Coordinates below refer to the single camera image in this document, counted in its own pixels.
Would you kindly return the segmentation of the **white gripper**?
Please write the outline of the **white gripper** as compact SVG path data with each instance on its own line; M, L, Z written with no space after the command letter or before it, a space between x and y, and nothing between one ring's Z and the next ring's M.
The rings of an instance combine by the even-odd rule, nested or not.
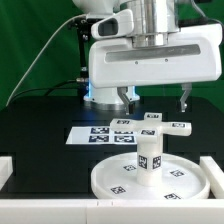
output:
M135 49L129 38L94 43L89 53L89 78L96 88L118 87L125 112L134 111L126 86L182 84L180 109L187 109L192 82L214 81L222 73L219 45L222 27L184 27L168 36L165 46Z

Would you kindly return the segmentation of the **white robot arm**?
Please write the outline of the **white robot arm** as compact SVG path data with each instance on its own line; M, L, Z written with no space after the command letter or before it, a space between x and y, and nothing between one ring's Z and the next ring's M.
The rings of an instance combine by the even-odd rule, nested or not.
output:
M137 86L180 84L180 109L194 82L222 73L219 46L224 26L202 16L180 21L177 6L194 0L72 0L91 24L89 90L84 102L101 110L131 114Z

